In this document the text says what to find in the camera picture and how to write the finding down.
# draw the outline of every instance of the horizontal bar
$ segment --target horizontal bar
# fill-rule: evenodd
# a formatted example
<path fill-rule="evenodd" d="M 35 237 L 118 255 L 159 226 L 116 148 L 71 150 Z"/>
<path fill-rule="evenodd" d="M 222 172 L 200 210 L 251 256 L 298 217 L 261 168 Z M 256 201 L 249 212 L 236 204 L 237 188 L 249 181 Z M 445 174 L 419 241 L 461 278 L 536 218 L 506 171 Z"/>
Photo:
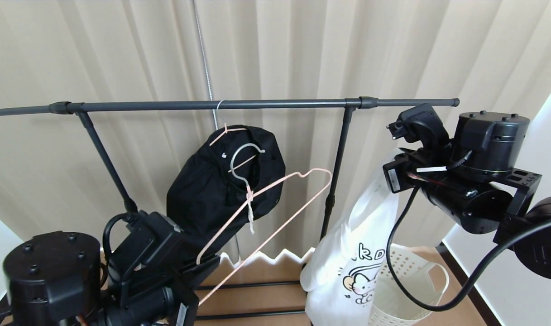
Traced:
<path fill-rule="evenodd" d="M 238 289 L 238 288 L 253 288 L 253 287 L 273 287 L 277 285 L 299 285 L 300 281 L 281 281 L 281 282 L 262 282 L 262 283 L 244 283 L 244 284 L 224 284 L 220 289 Z M 215 285 L 205 285 L 198 287 L 197 290 L 212 290 Z"/>
<path fill-rule="evenodd" d="M 249 318 L 249 317 L 265 317 L 265 316 L 281 316 L 287 314 L 303 314 L 306 310 L 282 310 L 278 312 L 257 312 L 257 313 L 241 313 L 241 314 L 216 314 L 208 316 L 197 316 L 196 320 L 219 320 L 233 318 Z"/>
<path fill-rule="evenodd" d="M 172 110 L 220 110 L 229 109 L 306 109 L 317 107 L 354 107 L 370 109 L 378 106 L 416 106 L 422 104 L 434 106 L 458 106 L 459 99 L 396 99 L 381 100 L 374 97 L 354 99 L 312 99 L 312 100 L 254 100 L 254 101 L 160 101 L 160 102 L 112 102 L 112 103 L 70 103 L 58 102 L 48 106 L 11 107 L 0 109 L 4 115 L 78 112 L 112 112 L 112 111 L 172 111 Z"/>

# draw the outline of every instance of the wooden floor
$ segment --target wooden floor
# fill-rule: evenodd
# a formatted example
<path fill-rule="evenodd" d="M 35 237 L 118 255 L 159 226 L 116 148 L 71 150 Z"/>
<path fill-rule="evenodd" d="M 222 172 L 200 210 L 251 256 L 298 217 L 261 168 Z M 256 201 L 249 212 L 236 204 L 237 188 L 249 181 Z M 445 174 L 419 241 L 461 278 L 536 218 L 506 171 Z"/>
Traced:
<path fill-rule="evenodd" d="M 435 248 L 418 247 L 414 252 L 432 262 L 445 266 L 440 254 Z M 224 260 L 221 266 L 203 283 L 203 285 L 215 285 L 231 271 L 231 264 Z M 238 274 L 234 275 L 228 283 L 257 283 L 271 281 L 294 281 L 299 279 L 302 270 L 302 262 L 298 262 L 290 256 L 280 256 L 277 264 L 267 259 L 258 258 L 252 264 L 241 268 Z M 441 303 L 452 299 L 461 285 L 454 279 L 449 271 L 452 280 Z M 440 273 L 431 273 L 435 287 L 442 287 L 444 277 Z M 197 291 L 199 297 L 203 297 L 208 291 Z M 295 310 L 303 309 L 306 303 L 306 293 L 300 285 L 283 285 L 276 287 L 256 287 L 238 289 L 220 289 L 201 307 L 199 315 L 250 313 L 273 310 Z M 230 320 L 197 321 L 196 326 L 308 326 L 310 320 L 305 314 L 271 317 L 239 318 Z M 470 301 L 465 299 L 456 308 L 447 312 L 432 313 L 422 320 L 418 326 L 486 326 L 476 308 Z"/>

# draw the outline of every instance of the clothing rack rail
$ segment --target clothing rack rail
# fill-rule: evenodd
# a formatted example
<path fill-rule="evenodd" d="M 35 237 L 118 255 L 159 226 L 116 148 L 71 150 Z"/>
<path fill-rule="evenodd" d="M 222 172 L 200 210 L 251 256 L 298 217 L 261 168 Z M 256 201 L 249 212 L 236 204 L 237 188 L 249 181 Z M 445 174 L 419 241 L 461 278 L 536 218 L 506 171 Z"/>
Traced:
<path fill-rule="evenodd" d="M 91 141 L 95 145 L 110 177 L 114 181 L 120 196 L 124 202 L 127 212 L 136 212 L 136 203 L 130 198 L 126 191 L 122 180 L 118 173 L 94 125 L 89 116 L 91 112 L 113 112 L 113 111 L 183 111 L 183 110 L 213 110 L 221 104 L 221 110 L 230 109 L 309 109 L 309 108 L 343 108 L 344 118 L 342 120 L 342 128 L 340 131 L 340 140 L 338 149 L 335 155 L 334 170 L 331 178 L 331 186 L 329 194 L 325 200 L 325 210 L 323 223 L 321 225 L 320 239 L 325 237 L 327 227 L 331 217 L 331 211 L 335 205 L 335 190 L 338 184 L 340 167 L 344 156 L 346 141 L 348 139 L 348 131 L 352 114 L 356 110 L 372 109 L 375 107 L 395 107 L 395 106 L 417 106 L 428 104 L 432 106 L 451 106 L 459 105 L 459 99 L 377 99 L 375 97 L 361 96 L 358 98 L 348 99 L 304 99 L 304 100 L 257 100 L 257 101 L 159 101 L 159 102 L 112 102 L 112 103 L 71 103 L 68 101 L 56 102 L 51 105 L 31 106 L 31 107 L 12 107 L 0 109 L 0 117 L 8 115 L 24 115 L 24 114 L 75 114 L 81 121 L 81 124 L 87 130 Z M 265 287 L 277 285 L 299 284 L 299 281 L 281 281 L 269 283 L 247 283 L 247 284 L 232 284 L 223 285 L 221 288 L 246 288 L 246 287 Z M 209 287 L 199 287 L 198 289 L 207 289 Z M 238 313 L 238 314 L 222 314 L 211 316 L 197 316 L 197 320 L 219 320 L 228 318 L 245 318 L 245 317 L 261 317 L 261 316 L 279 316 L 285 314 L 304 313 L 304 310 L 280 310 L 271 312 L 255 312 L 255 313 Z"/>

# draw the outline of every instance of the cartoon mouse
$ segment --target cartoon mouse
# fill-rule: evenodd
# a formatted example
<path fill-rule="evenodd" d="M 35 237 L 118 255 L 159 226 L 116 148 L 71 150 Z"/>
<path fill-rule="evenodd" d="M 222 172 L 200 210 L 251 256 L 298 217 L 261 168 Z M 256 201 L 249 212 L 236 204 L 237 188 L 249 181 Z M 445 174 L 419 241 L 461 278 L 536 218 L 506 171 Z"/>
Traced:
<path fill-rule="evenodd" d="M 361 295 L 356 299 L 358 305 L 364 305 L 372 300 L 373 292 L 375 289 L 374 282 L 379 272 L 379 267 L 382 264 L 373 264 L 370 266 L 360 266 L 350 271 L 348 276 L 344 277 L 344 287 L 348 291 L 352 291 L 357 295 Z M 373 270 L 377 268 L 374 273 L 374 277 L 371 279 L 362 274 L 365 270 Z"/>

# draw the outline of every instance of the basket handle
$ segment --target basket handle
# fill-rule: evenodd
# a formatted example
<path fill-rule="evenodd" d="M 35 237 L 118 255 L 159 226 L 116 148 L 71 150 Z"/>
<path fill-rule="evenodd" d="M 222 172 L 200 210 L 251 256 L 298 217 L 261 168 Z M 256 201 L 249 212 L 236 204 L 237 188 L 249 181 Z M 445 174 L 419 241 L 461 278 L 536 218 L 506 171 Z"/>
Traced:
<path fill-rule="evenodd" d="M 442 299 L 442 296 L 445 294 L 446 289 L 449 287 L 449 283 L 450 283 L 449 272 L 447 272 L 446 268 L 441 264 L 438 264 L 435 262 L 428 262 L 418 271 L 418 273 L 424 273 L 427 277 L 430 277 L 430 274 L 428 274 L 428 272 L 430 272 L 430 270 L 432 270 L 434 267 L 441 268 L 442 272 L 445 274 L 445 279 L 446 279 L 445 286 L 443 286 L 442 290 L 435 297 L 435 299 L 438 299 L 438 301 L 440 301 Z"/>

